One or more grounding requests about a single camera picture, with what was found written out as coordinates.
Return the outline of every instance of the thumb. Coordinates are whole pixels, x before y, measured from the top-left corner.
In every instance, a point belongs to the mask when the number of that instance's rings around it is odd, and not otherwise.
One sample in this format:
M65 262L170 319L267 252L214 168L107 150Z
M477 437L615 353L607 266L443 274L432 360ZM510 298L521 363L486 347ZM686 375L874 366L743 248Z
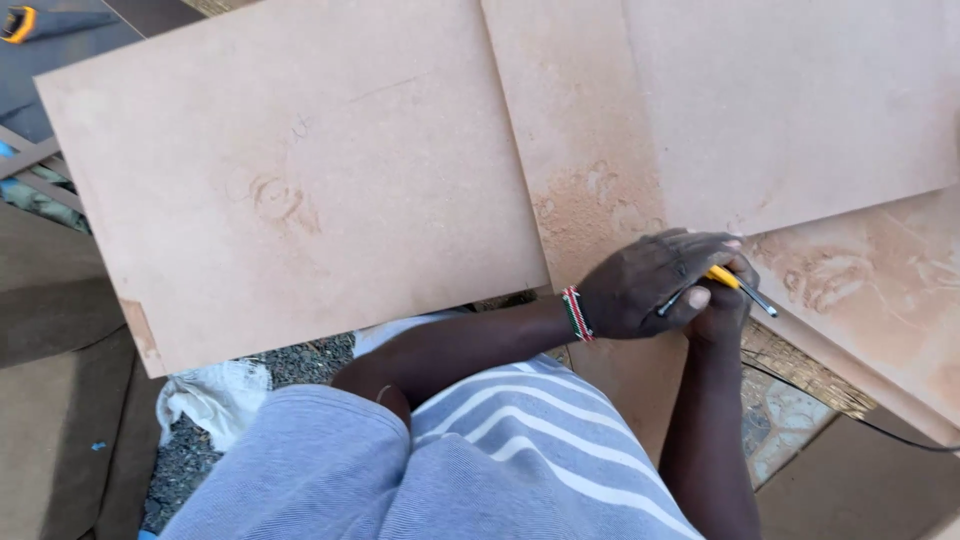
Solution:
M686 326L687 323L699 315L710 303L710 291L704 286L692 286L677 300L677 303L666 312L666 320L670 327Z

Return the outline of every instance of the yellow screwdriver handle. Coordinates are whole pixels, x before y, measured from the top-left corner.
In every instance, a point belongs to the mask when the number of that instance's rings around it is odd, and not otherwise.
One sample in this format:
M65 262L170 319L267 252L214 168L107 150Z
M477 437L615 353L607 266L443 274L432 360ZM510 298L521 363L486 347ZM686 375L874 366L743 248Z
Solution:
M733 274L730 273L730 270L727 270L722 266L717 266L714 264L709 270L707 270L707 277L716 282L720 282L731 289L740 288L740 282L737 281Z

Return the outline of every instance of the striped shirt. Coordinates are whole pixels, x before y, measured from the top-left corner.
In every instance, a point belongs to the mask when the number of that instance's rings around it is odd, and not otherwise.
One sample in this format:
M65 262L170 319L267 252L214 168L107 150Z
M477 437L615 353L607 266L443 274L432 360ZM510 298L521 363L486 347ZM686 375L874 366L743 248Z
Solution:
M410 432L335 388L277 390L162 538L702 536L610 401L539 355L453 384Z

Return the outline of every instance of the beaded bracelet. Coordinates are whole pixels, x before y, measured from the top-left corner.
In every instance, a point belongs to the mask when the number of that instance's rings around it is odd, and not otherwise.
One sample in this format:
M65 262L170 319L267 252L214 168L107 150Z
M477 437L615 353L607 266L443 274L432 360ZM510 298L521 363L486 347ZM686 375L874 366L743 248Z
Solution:
M573 333L576 334L577 338L581 341L593 341L596 337L593 336L593 330L590 329L590 325L587 323L587 318L584 317L584 312L580 309L580 293L577 292L577 285L571 285L564 289L561 293L564 295L564 306L566 306L566 316L570 319L570 324L573 325Z

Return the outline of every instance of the gravel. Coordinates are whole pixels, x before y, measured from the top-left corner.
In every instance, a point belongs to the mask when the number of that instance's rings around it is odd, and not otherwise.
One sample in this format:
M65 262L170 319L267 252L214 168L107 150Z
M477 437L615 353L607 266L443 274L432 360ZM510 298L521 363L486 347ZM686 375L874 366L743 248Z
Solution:
M255 356L274 378L274 389L290 384L323 384L353 360L353 334L342 333ZM173 426L173 440L156 453L154 477L144 503L141 528L160 534L222 454L209 435L183 416Z

